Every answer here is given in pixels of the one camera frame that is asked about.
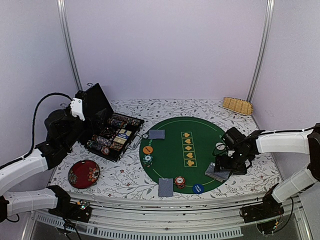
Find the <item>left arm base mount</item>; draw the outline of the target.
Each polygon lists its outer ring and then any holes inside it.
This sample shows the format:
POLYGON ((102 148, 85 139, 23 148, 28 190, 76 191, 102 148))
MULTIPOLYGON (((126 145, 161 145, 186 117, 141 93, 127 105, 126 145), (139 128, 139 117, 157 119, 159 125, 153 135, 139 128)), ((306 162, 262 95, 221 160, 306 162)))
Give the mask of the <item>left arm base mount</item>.
POLYGON ((91 203, 87 200, 79 200, 76 203, 69 202, 63 206, 58 205, 49 209, 48 213, 67 220, 88 223, 92 214, 91 203))

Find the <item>white dealer button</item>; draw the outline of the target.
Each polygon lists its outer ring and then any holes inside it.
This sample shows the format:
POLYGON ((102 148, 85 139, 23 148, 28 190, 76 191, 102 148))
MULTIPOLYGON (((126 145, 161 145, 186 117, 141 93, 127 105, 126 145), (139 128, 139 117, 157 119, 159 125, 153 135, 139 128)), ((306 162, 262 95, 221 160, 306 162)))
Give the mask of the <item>white dealer button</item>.
POLYGON ((218 150, 218 151, 222 151, 225 149, 225 144, 222 143, 222 142, 217 142, 216 145, 215 145, 215 148, 218 150))

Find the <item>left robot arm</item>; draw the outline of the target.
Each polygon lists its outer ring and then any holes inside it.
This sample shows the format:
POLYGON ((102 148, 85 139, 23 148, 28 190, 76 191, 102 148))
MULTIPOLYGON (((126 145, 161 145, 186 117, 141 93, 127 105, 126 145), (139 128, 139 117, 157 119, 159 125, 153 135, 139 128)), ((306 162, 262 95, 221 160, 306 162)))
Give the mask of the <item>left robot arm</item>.
POLYGON ((25 155, 0 167, 0 220, 33 210, 49 209, 53 214, 67 218, 74 213, 70 195, 54 185, 38 191, 19 192, 14 197, 9 189, 16 184, 57 167, 72 151, 84 130, 83 100, 72 98, 65 109, 48 116, 46 141, 32 144, 25 155))

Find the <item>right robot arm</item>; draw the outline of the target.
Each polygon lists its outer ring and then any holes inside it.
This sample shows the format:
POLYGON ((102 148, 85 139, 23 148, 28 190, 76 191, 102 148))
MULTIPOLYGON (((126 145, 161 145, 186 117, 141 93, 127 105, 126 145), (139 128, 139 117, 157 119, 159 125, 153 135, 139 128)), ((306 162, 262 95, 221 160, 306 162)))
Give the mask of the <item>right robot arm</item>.
POLYGON ((244 175, 251 163, 261 154, 304 156, 305 166, 274 185, 263 197, 258 213, 269 218, 290 197, 304 192, 320 180, 320 125, 296 130, 255 130, 244 135, 232 127, 222 136, 226 150, 232 154, 215 155, 216 173, 228 171, 244 175))

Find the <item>orange big blind button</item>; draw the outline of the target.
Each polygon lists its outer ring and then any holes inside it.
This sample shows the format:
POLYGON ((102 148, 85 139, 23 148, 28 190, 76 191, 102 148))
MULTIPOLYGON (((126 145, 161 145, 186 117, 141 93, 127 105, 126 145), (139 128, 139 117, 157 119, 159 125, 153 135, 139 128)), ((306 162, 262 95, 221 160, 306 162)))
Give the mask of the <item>orange big blind button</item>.
POLYGON ((142 152, 145 154, 145 155, 150 155, 152 154, 154 151, 153 147, 152 146, 144 146, 143 149, 142 149, 142 152))

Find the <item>blue small blind button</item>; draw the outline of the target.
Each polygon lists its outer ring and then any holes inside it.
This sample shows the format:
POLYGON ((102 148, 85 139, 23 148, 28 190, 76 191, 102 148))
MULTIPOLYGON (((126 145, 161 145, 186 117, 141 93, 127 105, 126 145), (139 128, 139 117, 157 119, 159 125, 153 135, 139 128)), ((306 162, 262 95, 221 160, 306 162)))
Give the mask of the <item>blue small blind button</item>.
POLYGON ((202 184, 196 183, 192 186, 192 191, 194 194, 202 194, 205 192, 205 188, 202 184))

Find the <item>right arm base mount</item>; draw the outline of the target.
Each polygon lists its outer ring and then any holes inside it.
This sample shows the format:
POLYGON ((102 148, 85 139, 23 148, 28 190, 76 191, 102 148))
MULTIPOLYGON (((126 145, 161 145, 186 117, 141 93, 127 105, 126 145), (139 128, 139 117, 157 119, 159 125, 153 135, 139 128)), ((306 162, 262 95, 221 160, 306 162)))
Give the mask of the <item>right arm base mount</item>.
MULTIPOLYGON (((239 210, 239 215, 243 218, 245 223, 266 220, 272 217, 282 218, 285 213, 281 203, 278 203, 274 198, 268 194, 262 198, 262 203, 256 205, 243 206, 239 210)), ((275 233, 280 221, 272 220, 264 223, 258 223, 257 229, 264 235, 275 233)))

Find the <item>dealt cards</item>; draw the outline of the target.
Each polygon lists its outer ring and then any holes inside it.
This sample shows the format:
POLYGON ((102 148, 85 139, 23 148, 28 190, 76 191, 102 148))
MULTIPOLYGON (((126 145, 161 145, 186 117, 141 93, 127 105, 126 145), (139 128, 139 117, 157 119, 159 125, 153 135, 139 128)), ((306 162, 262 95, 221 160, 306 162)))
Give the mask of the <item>dealt cards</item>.
POLYGON ((165 130, 164 129, 150 129, 148 132, 148 138, 151 140, 165 139, 165 130))

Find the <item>grey playing card deck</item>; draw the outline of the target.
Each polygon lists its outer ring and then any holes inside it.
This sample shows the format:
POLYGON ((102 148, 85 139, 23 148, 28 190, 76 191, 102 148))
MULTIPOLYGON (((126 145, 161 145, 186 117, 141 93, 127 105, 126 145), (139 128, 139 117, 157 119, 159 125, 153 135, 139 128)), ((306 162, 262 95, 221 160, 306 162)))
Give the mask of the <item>grey playing card deck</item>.
POLYGON ((228 180, 228 178, 231 176, 232 172, 230 170, 220 170, 215 171, 215 163, 211 162, 204 172, 204 174, 210 178, 213 178, 221 183, 228 180))

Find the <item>red five chip stack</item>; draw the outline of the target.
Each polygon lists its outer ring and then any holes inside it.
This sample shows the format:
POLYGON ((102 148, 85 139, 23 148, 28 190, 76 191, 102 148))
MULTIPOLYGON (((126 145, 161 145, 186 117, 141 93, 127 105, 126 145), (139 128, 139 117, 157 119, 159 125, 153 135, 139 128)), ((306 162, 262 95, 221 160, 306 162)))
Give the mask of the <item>red five chip stack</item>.
POLYGON ((107 146, 102 146, 100 149, 101 153, 105 156, 110 154, 110 149, 107 146))

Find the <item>green chip stack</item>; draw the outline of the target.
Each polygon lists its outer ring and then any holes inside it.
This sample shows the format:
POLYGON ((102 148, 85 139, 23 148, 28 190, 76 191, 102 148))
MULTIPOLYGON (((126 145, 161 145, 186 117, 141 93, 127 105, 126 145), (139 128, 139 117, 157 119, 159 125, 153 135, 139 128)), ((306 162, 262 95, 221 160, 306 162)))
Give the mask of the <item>green chip stack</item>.
POLYGON ((150 167, 153 164, 153 156, 152 155, 145 155, 142 158, 142 165, 144 167, 150 167))

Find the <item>dealt cards front edge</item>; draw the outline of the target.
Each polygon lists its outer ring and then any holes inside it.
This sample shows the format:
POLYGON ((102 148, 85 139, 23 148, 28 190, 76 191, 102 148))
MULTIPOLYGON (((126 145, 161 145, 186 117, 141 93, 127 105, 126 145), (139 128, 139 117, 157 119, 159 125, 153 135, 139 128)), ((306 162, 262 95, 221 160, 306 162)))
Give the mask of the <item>dealt cards front edge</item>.
POLYGON ((158 196, 159 197, 172 197, 174 194, 174 185, 172 178, 159 178, 158 179, 158 196))

